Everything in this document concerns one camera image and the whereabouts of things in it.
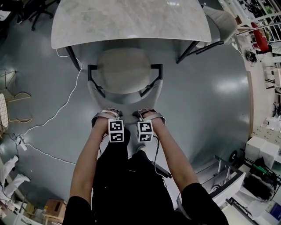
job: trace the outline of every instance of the cardboard box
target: cardboard box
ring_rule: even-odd
[[[64,200],[49,199],[45,204],[43,216],[63,221],[65,210],[66,202]]]
[[[34,217],[34,211],[35,211],[35,207],[30,202],[27,202],[23,215],[31,219],[32,217]]]

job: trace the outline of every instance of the wire basket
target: wire basket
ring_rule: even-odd
[[[8,129],[8,110],[4,94],[0,94],[0,137],[3,137],[3,133]]]

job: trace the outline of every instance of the white cloth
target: white cloth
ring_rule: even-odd
[[[272,52],[275,54],[281,54],[281,43],[280,42],[273,42],[270,43],[272,47]]]
[[[0,200],[5,203],[5,201],[10,201],[13,193],[16,189],[18,189],[19,185],[21,185],[24,181],[29,181],[29,179],[22,175],[18,174],[17,177],[10,183],[7,187],[4,187],[5,180],[11,170],[14,168],[15,163],[18,161],[18,158],[15,156],[13,159],[10,159],[5,163],[0,172],[0,182],[2,184],[2,188],[0,188]]]

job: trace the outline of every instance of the black sleeve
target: black sleeve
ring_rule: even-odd
[[[71,197],[66,205],[65,218],[62,224],[94,224],[90,204],[84,198]]]
[[[228,225],[225,215],[201,184],[187,186],[181,198],[185,212],[193,221],[206,225]]]

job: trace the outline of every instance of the white sneaker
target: white sneaker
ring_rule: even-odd
[[[21,176],[22,176],[22,178],[23,178],[25,181],[30,182],[30,179],[29,179],[27,176],[25,176],[25,175],[23,175],[23,174],[21,174]]]
[[[13,161],[16,163],[16,162],[18,162],[18,157],[17,156],[14,156],[13,157]]]
[[[140,147],[138,147],[137,148],[137,152],[138,151],[144,151],[144,152],[146,152],[146,147],[145,147],[145,145],[141,145]]]

